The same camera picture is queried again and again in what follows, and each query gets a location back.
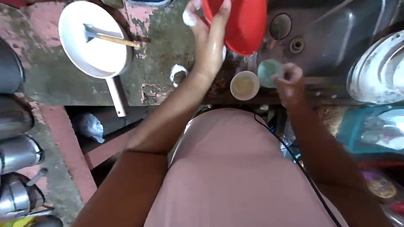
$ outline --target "wooden handle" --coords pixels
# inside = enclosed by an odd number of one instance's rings
[[[127,46],[140,47],[139,43],[127,41],[127,40],[123,40],[123,39],[115,38],[115,37],[111,37],[111,36],[104,36],[104,35],[98,34],[98,38],[100,38],[102,40],[106,40],[106,41],[111,41],[111,42],[116,42],[119,44],[127,45]]]

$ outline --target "hand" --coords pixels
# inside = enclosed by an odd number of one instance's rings
[[[195,65],[193,72],[215,78],[226,57],[225,28],[230,16],[231,0],[224,0],[212,25],[205,24],[195,12],[201,8],[201,0],[191,0],[182,15],[195,36]]]
[[[282,106],[292,109],[304,100],[303,70],[293,63],[287,63],[283,65],[283,71],[285,78],[274,74],[272,80],[278,86]]]

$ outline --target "red bowl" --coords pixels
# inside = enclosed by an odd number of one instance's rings
[[[223,0],[202,0],[202,9],[209,25],[222,3]],[[267,0],[231,0],[225,43],[239,55],[252,55],[261,46],[266,26]]]

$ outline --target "teal basket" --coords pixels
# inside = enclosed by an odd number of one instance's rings
[[[352,154],[400,152],[377,144],[361,141],[360,136],[365,132],[364,122],[367,117],[377,116],[392,109],[404,109],[404,106],[377,106],[363,109],[349,109],[345,112],[337,140],[345,145]]]

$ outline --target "black cable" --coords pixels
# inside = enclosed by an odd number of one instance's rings
[[[309,181],[311,187],[313,187],[314,192],[316,193],[316,195],[318,196],[318,198],[320,199],[321,203],[323,204],[324,208],[326,209],[328,215],[330,216],[330,218],[334,221],[335,225],[337,227],[342,227],[342,225],[339,223],[339,221],[337,220],[337,218],[334,216],[334,214],[331,212],[330,208],[328,207],[327,203],[324,201],[323,196],[320,194],[320,192],[318,191],[316,185],[314,184],[314,182],[312,181],[312,179],[310,178],[310,176],[307,174],[307,172],[305,171],[305,169],[302,167],[302,165],[299,163],[299,161],[297,160],[297,158],[293,155],[292,151],[290,150],[290,148],[288,146],[286,146],[286,144],[283,142],[283,140],[281,138],[279,138],[279,136],[277,136],[274,132],[272,132],[268,126],[264,125],[262,122],[260,122],[259,120],[257,120],[256,118],[256,114],[255,112],[252,112],[254,114],[254,119],[256,120],[256,122],[260,123],[262,126],[264,126],[266,129],[268,129],[268,131],[270,133],[272,133],[286,148],[286,150],[288,150],[289,154],[293,157],[293,160],[296,162],[296,164],[299,166],[300,170],[302,170],[303,174],[306,176],[307,180]]]

